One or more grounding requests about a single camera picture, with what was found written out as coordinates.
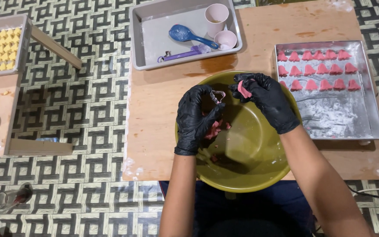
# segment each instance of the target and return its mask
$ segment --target green object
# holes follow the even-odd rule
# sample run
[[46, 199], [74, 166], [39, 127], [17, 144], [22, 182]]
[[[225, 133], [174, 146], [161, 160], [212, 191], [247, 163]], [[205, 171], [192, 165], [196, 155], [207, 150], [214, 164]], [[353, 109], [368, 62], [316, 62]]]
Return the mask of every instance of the green object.
[[[243, 71], [218, 73], [199, 84], [208, 84], [214, 90], [224, 91], [226, 103], [223, 111], [222, 131], [216, 138], [203, 139], [197, 154], [197, 176], [217, 189], [246, 193], [267, 188], [281, 180], [290, 170], [279, 135], [270, 126], [261, 111], [252, 102], [240, 103], [232, 97], [228, 85], [233, 76]], [[292, 94], [282, 86], [296, 116], [301, 119]], [[209, 95], [202, 98], [202, 110], [214, 106]], [[226, 130], [225, 123], [232, 126]], [[178, 140], [175, 124], [175, 138]], [[211, 161], [215, 154], [218, 161]]]

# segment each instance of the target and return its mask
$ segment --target person's right hand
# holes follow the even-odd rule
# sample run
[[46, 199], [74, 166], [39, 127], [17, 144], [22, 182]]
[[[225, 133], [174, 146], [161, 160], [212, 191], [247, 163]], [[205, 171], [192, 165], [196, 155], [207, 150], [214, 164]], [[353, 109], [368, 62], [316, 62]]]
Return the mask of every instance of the person's right hand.
[[[233, 80], [237, 84], [229, 85], [232, 96], [240, 99], [242, 103], [252, 101], [266, 117], [267, 121], [274, 127], [278, 134], [292, 131], [300, 125], [299, 119], [293, 113], [280, 83], [262, 73], [240, 73]], [[238, 91], [238, 83], [252, 93], [249, 98], [244, 98]]]

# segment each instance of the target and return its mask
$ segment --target gray plastic tray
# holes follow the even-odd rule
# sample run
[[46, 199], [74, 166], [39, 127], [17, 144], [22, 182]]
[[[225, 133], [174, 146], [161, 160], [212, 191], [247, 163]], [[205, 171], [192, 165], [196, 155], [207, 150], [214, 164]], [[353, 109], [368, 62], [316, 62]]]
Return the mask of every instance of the gray plastic tray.
[[26, 67], [26, 57], [29, 49], [30, 36], [32, 34], [31, 20], [27, 14], [6, 16], [0, 18], [0, 31], [7, 29], [21, 28], [20, 43], [16, 55], [14, 68], [11, 70], [0, 71], [0, 76], [22, 73]]
[[[165, 62], [157, 62], [166, 51], [172, 55], [190, 51], [191, 46], [201, 44], [198, 41], [177, 42], [169, 36], [174, 24], [181, 24], [198, 36], [213, 40], [207, 35], [207, 20], [204, 12], [208, 6], [221, 3], [229, 9], [225, 29], [237, 37], [236, 46], [229, 50], [215, 50], [211, 53], [194, 55]], [[219, 55], [232, 54], [242, 48], [242, 39], [232, 0], [155, 0], [130, 8], [131, 50], [133, 65], [137, 70], [200, 60]]]
[[[303, 61], [300, 62], [278, 62], [276, 55], [279, 51], [284, 51], [287, 57], [292, 51], [297, 51], [299, 57], [305, 50], [315, 53], [321, 50], [325, 54], [327, 49], [337, 53], [340, 49], [346, 50], [351, 58], [339, 61]], [[374, 87], [368, 67], [365, 50], [362, 41], [332, 41], [332, 42], [310, 42], [310, 43], [287, 43], [277, 44], [273, 56], [274, 62], [283, 65], [290, 72], [292, 66], [297, 66], [304, 73], [305, 65], [309, 64], [314, 69], [323, 63], [328, 69], [332, 64], [337, 64], [343, 71], [345, 64], [350, 62], [358, 68], [358, 72], [353, 75], [319, 75], [294, 77], [288, 74], [287, 77], [279, 76], [279, 81], [284, 81], [289, 88], [293, 80], [297, 79], [304, 87], [300, 91], [292, 92], [299, 112], [302, 116], [304, 128], [312, 139], [339, 139], [339, 140], [375, 140], [379, 139], [379, 112], [376, 104]], [[350, 92], [347, 88], [343, 91], [323, 91], [305, 90], [305, 85], [309, 79], [315, 81], [318, 87], [323, 79], [327, 79], [331, 85], [341, 78], [347, 87], [348, 81], [355, 79], [361, 86], [361, 90]]]

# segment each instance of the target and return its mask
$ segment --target gloved hand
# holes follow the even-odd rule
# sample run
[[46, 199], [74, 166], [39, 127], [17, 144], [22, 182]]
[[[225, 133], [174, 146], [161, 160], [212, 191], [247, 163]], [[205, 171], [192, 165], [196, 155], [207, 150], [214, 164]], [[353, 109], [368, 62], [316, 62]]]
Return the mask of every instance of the gloved hand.
[[200, 141], [205, 137], [214, 121], [221, 115], [224, 103], [216, 105], [207, 116], [201, 112], [201, 96], [209, 94], [212, 87], [209, 85], [196, 85], [189, 89], [178, 104], [178, 143], [175, 154], [193, 156], [198, 153]]
[[300, 121], [293, 113], [280, 83], [262, 73], [240, 73], [233, 78], [236, 83], [243, 81], [242, 86], [252, 96], [244, 98], [238, 91], [238, 84], [229, 85], [232, 96], [242, 103], [252, 101], [274, 127], [278, 134], [284, 134], [296, 128]]

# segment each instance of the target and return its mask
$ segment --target cookie cutter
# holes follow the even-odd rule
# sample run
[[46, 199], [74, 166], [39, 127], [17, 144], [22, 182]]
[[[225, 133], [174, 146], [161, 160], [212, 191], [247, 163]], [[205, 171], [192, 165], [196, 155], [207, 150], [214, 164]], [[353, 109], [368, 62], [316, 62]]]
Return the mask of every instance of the cookie cutter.
[[[221, 94], [221, 95], [222, 95], [222, 98], [221, 98], [220, 100], [218, 100], [214, 94]], [[222, 91], [214, 91], [214, 90], [212, 90], [212, 91], [210, 92], [210, 97], [211, 97], [211, 99], [212, 99], [216, 104], [220, 104], [225, 96], [226, 96], [226, 93], [224, 93], [224, 92], [222, 92]]]

